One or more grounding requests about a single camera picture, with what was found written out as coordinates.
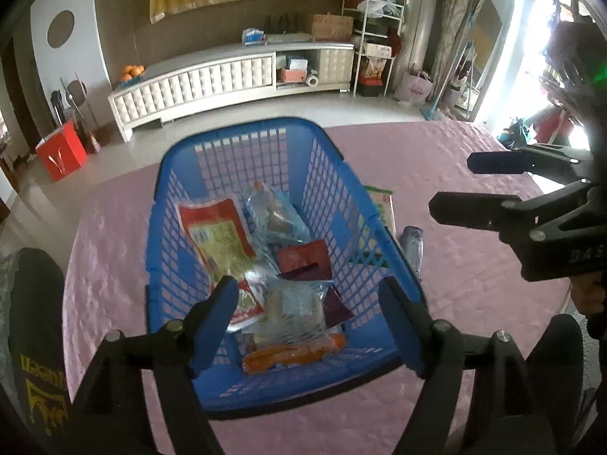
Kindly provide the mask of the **plate of oranges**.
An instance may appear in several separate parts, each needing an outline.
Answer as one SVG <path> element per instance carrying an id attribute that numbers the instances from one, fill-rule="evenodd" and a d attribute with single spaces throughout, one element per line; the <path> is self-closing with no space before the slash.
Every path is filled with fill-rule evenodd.
<path id="1" fill-rule="evenodd" d="M 142 65 L 127 65 L 121 71 L 120 82 L 127 83 L 131 80 L 140 78 L 145 73 L 145 67 Z"/>

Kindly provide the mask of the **pink shopping bag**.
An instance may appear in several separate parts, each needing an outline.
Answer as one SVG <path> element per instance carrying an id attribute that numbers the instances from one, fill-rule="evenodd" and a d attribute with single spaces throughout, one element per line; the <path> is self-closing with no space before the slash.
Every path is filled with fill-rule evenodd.
<path id="1" fill-rule="evenodd" d="M 423 104 L 433 88 L 430 75 L 421 70 L 416 73 L 404 72 L 396 85 L 393 97 L 396 101 Z"/>

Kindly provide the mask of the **pink quilted tablecloth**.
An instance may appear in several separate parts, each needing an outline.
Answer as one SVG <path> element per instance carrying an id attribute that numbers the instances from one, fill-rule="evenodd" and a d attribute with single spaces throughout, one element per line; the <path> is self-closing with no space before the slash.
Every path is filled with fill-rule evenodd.
<path id="1" fill-rule="evenodd" d="M 531 198 L 528 177 L 473 176 L 466 160 L 494 151 L 485 129 L 461 122 L 334 126 L 328 135 L 366 185 L 390 189 L 399 226 L 424 232 L 422 286 L 431 313 L 465 333 L 506 330 L 529 352 L 564 306 L 565 281 L 527 282 L 496 234 L 435 223 L 428 201 L 439 191 L 514 193 Z M 159 161 L 172 146 L 166 130 L 136 133 L 96 155 L 71 177 L 84 198 L 66 272 L 63 340 L 69 390 L 77 390 L 106 332 L 145 329 L 144 253 Z M 338 397 L 295 410 L 214 424 L 230 454 L 388 454 L 421 388 L 399 368 Z"/>

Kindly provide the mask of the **orange snack bar wrapper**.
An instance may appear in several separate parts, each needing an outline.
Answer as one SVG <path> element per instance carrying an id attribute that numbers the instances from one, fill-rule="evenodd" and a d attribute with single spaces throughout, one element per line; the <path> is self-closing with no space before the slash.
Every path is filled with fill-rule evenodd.
<path id="1" fill-rule="evenodd" d="M 305 366 L 341 351 L 346 345 L 347 339 L 342 333 L 327 334 L 299 344 L 273 345 L 245 355 L 242 368 L 245 373 L 253 375 L 275 368 Z"/>

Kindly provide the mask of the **dark purple snack packet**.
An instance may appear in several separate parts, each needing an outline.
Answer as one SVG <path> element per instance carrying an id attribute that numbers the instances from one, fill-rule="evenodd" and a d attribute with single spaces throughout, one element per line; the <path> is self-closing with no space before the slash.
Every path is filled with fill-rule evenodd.
<path id="1" fill-rule="evenodd" d="M 351 319 L 354 314 L 344 305 L 341 294 L 334 286 L 330 286 L 323 299 L 324 320 L 328 329 L 338 326 Z"/>

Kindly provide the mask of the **red box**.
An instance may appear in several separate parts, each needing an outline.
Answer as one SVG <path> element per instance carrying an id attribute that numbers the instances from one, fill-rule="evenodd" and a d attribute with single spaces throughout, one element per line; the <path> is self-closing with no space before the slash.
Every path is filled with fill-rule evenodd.
<path id="1" fill-rule="evenodd" d="M 53 182 L 74 173 L 88 159 L 88 152 L 76 133 L 73 119 L 42 139 L 36 146 L 36 155 Z"/>

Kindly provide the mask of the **silver purple candy tube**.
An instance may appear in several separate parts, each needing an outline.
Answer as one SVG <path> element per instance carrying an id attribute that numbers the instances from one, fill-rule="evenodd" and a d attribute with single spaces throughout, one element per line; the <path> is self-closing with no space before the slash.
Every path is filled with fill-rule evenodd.
<path id="1" fill-rule="evenodd" d="M 423 262 L 423 230 L 417 226 L 406 226 L 398 238 L 403 256 L 416 279 L 421 279 Z"/>

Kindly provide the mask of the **white metal shelf rack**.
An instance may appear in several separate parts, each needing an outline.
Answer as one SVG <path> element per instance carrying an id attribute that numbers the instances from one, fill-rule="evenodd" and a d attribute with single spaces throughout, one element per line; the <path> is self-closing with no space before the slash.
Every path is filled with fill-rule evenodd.
<path id="1" fill-rule="evenodd" d="M 353 18 L 354 96 L 387 94 L 402 48 L 405 10 L 401 0 L 341 0 L 341 15 Z"/>

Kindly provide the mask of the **clear cream cracker pack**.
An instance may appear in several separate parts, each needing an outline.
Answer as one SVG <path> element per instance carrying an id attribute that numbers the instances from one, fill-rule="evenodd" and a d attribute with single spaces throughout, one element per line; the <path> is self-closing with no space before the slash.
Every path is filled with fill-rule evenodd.
<path id="1" fill-rule="evenodd" d="M 263 287 L 263 317 L 243 334 L 257 344 L 298 344 L 327 331 L 323 299 L 332 281 L 288 281 L 270 277 Z"/>

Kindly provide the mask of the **green soda cracker pack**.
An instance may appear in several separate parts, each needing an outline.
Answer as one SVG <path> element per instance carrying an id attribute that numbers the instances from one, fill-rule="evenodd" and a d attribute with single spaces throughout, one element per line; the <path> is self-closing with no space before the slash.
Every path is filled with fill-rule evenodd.
<path id="1" fill-rule="evenodd" d="M 397 229 L 393 207 L 393 192 L 373 186 L 366 186 L 365 190 L 379 213 L 382 225 L 395 236 Z"/>

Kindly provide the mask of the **cardboard box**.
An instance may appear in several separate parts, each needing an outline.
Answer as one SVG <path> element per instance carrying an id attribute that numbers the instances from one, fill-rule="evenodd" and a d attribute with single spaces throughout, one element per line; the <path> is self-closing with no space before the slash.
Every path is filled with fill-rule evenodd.
<path id="1" fill-rule="evenodd" d="M 353 34 L 354 19 L 330 13 L 314 13 L 305 21 L 305 32 L 314 41 L 349 41 Z"/>

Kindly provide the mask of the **red snack packet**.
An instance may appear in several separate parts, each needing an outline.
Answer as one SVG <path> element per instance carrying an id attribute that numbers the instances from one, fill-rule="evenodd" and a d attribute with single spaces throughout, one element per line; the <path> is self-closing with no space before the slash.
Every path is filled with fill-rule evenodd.
<path id="1" fill-rule="evenodd" d="M 277 261 L 280 277 L 291 281 L 332 280 L 328 249 L 323 239 L 280 249 Z"/>

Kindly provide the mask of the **clear blue cookie bag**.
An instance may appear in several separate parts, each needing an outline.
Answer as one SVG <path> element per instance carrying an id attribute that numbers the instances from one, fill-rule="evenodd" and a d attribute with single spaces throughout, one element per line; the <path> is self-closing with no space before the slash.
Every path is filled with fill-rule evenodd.
<path id="1" fill-rule="evenodd" d="M 310 229 L 282 190 L 256 181 L 245 200 L 245 208 L 253 224 L 254 249 L 270 252 L 276 245 L 304 245 L 312 241 Z"/>

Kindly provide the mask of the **white tv cabinet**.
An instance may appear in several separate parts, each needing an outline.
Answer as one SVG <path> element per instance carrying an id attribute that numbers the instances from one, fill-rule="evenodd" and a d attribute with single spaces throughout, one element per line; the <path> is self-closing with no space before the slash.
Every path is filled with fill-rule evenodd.
<path id="1" fill-rule="evenodd" d="M 128 142 L 134 129 L 150 122 L 271 97 L 348 91 L 354 55 L 347 42 L 218 46 L 148 67 L 141 78 L 117 87 L 108 102 Z"/>

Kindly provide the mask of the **orange silver snack pouch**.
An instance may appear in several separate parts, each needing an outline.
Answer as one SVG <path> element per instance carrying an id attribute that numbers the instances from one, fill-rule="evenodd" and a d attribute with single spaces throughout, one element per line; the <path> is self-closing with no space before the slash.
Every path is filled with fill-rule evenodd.
<path id="1" fill-rule="evenodd" d="M 247 273 L 254 270 L 257 252 L 234 199 L 178 203 L 176 212 L 183 232 L 205 267 L 211 290 L 218 287 L 222 277 L 231 276 L 237 281 L 239 298 L 227 330 L 236 333 L 262 319 L 261 298 L 247 281 Z"/>

